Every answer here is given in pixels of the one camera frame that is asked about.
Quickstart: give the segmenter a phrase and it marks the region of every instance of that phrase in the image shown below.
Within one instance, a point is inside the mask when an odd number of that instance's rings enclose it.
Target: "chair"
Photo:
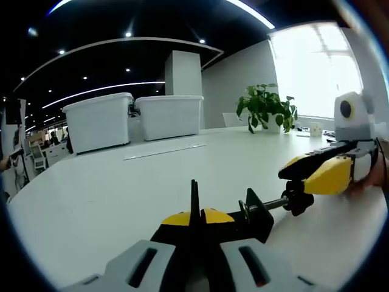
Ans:
[[[34,158],[34,168],[37,171],[46,169],[46,159],[43,156],[41,146],[39,144],[30,146],[32,157]]]
[[[241,120],[239,120],[236,113],[222,113],[222,115],[226,127],[241,127],[248,125],[247,119],[249,118],[249,114],[242,114]]]

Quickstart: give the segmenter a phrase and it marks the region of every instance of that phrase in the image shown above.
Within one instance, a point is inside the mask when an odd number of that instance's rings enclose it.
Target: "white pillar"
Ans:
[[[200,55],[173,50],[165,63],[165,94],[167,96],[202,96]],[[204,110],[201,107],[201,128]]]

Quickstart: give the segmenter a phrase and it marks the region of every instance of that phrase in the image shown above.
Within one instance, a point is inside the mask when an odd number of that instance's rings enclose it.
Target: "curved ceiling trim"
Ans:
[[[49,61],[47,61],[46,63],[44,63],[43,65],[39,66],[38,68],[36,68],[32,73],[30,73],[27,77],[25,77],[25,79],[19,83],[19,85],[13,90],[13,92],[15,92],[24,82],[27,81],[28,78],[30,78],[33,74],[37,73],[39,70],[41,70],[42,68],[46,67],[48,64],[51,64],[53,63],[54,61],[57,61],[59,58],[63,58],[67,55],[70,55],[70,54],[73,54],[75,52],[78,52],[80,50],[85,50],[85,49],[88,49],[90,47],[95,47],[95,46],[101,46],[102,44],[111,44],[111,43],[119,43],[121,41],[167,41],[167,42],[171,42],[171,43],[180,43],[180,44],[189,44],[191,46],[197,46],[197,47],[203,47],[204,49],[209,49],[209,50],[213,50],[213,51],[216,51],[218,52],[218,54],[213,57],[211,60],[209,60],[208,62],[206,62],[206,64],[204,64],[201,68],[204,68],[206,67],[208,64],[210,64],[211,62],[215,61],[217,58],[219,58],[222,54],[224,54],[224,51],[221,50],[221,49],[217,49],[215,47],[211,47],[211,46],[208,46],[206,44],[199,44],[199,43],[194,43],[192,41],[183,41],[183,40],[176,40],[174,38],[157,38],[157,37],[153,37],[153,36],[136,36],[136,37],[132,37],[132,38],[114,38],[112,40],[105,40],[105,41],[98,41],[96,43],[92,43],[92,44],[86,44],[85,46],[82,46],[82,47],[78,47],[76,49],[72,49],[70,50],[69,52],[65,52],[63,55],[59,55]]]
[[[73,94],[72,96],[64,97],[63,99],[58,99],[58,100],[56,100],[56,101],[54,101],[52,103],[49,103],[48,105],[43,106],[42,109],[48,108],[49,106],[54,105],[54,104],[56,104],[58,102],[62,102],[64,100],[66,100],[66,99],[71,99],[72,97],[80,96],[82,94],[87,94],[87,93],[94,92],[94,91],[99,91],[99,90],[104,90],[104,89],[109,89],[109,88],[115,88],[115,87],[121,87],[121,86],[146,85],[146,84],[165,84],[165,82],[164,81],[135,82],[135,83],[125,83],[125,84],[118,84],[118,85],[111,85],[111,86],[95,88],[95,89],[91,89],[91,90],[88,90],[88,91],[83,91],[83,92],[80,92],[80,93]]]
[[[265,26],[267,26],[268,29],[275,28],[274,24],[272,24],[269,20],[267,20],[265,16],[263,16],[262,14],[260,14],[258,11],[251,8],[247,4],[243,3],[242,1],[240,1],[240,0],[226,0],[226,1],[228,1],[229,3],[231,3],[233,5],[236,5],[240,9],[243,9],[244,11],[246,11],[248,14],[254,16],[257,20],[261,21]]]
[[[58,8],[60,8],[62,5],[65,5],[66,3],[68,2],[71,2],[71,0],[62,0],[60,1],[59,3],[57,3],[49,12],[47,15],[51,14],[52,12],[54,12],[55,10],[57,10]]]

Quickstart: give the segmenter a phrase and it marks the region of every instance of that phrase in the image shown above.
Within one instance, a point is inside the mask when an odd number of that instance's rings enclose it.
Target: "window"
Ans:
[[[300,115],[333,118],[336,97],[362,91],[354,54],[336,23],[305,24],[269,36],[279,95],[295,97]]]

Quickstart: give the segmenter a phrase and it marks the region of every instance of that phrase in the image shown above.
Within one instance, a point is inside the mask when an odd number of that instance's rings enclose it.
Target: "white pot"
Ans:
[[[265,133],[280,133],[280,126],[277,125],[277,123],[275,122],[275,117],[277,117],[278,115],[277,114],[271,114],[271,113],[268,113],[268,116],[269,116],[269,121],[267,123],[267,129],[263,128],[263,131]]]

